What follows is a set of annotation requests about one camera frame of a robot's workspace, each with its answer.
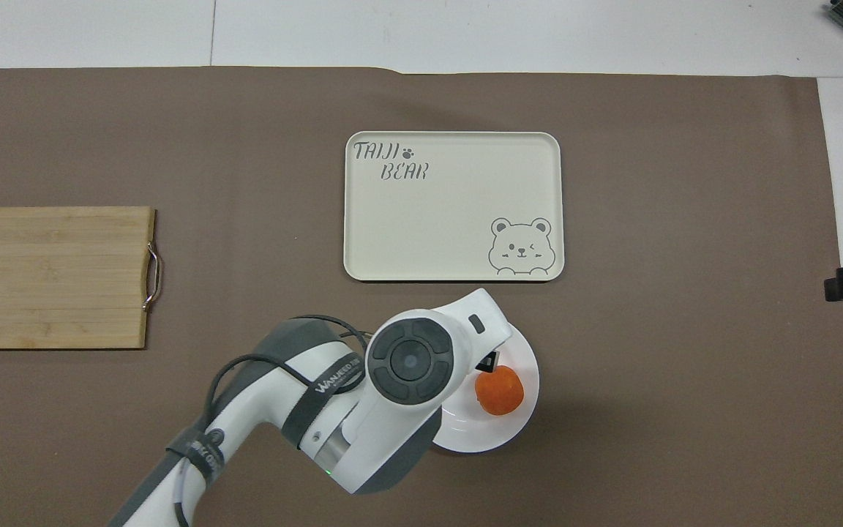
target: bear face illustration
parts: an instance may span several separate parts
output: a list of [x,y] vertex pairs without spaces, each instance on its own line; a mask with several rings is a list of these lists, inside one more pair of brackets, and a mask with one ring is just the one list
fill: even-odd
[[492,223],[490,264],[496,274],[548,274],[555,263],[555,251],[548,236],[552,225],[543,217],[532,223],[510,223],[498,217]]

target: white plate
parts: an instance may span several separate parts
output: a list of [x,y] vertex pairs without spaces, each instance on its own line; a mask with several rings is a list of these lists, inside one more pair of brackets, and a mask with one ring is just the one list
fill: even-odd
[[344,172],[354,279],[561,274],[561,152],[547,133],[362,131],[347,142]]
[[505,414],[491,416],[479,405],[474,383],[479,371],[465,378],[458,390],[441,406],[441,429],[435,444],[461,453],[484,452],[508,443],[528,423],[539,400],[539,364],[528,341],[515,327],[512,337],[499,350],[499,363],[511,367],[522,381],[522,404]]

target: orange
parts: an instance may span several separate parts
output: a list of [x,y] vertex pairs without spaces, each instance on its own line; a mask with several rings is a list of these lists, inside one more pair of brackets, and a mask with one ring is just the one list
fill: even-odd
[[483,410],[494,416],[505,416],[519,408],[525,391],[519,375],[508,366],[498,366],[492,373],[481,373],[474,383],[477,400]]

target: white table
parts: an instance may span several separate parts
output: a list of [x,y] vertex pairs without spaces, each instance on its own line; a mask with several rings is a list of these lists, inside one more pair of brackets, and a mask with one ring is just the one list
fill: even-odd
[[825,4],[13,0],[0,2],[0,67],[254,64],[818,77],[843,266],[843,29],[827,19]]

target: metal handle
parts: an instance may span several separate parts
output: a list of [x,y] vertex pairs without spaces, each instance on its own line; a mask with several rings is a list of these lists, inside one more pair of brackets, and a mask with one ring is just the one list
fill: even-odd
[[148,312],[151,304],[153,304],[161,294],[161,272],[162,269],[164,269],[164,263],[161,261],[161,257],[158,256],[157,251],[154,249],[154,241],[148,242],[148,254],[151,256],[151,259],[154,260],[154,290],[151,291],[148,298],[146,298],[144,303],[141,304],[141,310],[146,312]]

